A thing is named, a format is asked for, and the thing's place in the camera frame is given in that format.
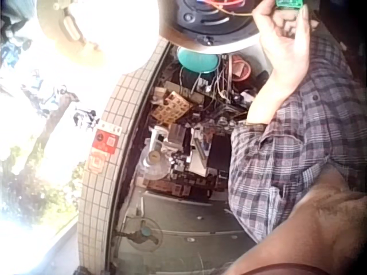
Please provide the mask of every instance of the bundle of wires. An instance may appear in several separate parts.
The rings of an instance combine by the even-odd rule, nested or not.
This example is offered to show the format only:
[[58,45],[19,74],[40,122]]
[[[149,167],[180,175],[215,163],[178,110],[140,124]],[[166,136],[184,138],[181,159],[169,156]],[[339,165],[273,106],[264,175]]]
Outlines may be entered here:
[[229,14],[229,15],[234,15],[234,16],[252,16],[251,13],[235,13],[233,11],[228,11],[225,10],[223,7],[230,7],[233,5],[238,5],[241,3],[245,3],[245,0],[224,0],[224,2],[219,2],[219,1],[214,1],[214,0],[204,0],[205,3],[212,5],[213,7],[215,7],[217,10],[225,13],[225,14]]

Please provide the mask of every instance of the circuit board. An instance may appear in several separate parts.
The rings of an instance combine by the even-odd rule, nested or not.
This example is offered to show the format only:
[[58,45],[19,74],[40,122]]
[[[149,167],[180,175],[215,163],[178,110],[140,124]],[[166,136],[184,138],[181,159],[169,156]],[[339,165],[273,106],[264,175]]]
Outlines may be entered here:
[[278,7],[291,7],[300,9],[303,6],[303,0],[276,0]]

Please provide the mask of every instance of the red wire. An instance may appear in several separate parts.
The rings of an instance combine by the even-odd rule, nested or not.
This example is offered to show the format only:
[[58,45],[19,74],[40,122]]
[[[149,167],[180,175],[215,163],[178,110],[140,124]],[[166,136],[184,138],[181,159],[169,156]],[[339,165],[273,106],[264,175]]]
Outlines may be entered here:
[[218,2],[214,0],[204,0],[205,3],[212,4],[212,5],[218,5],[218,6],[232,6],[236,4],[243,3],[243,0],[233,0],[229,2]]

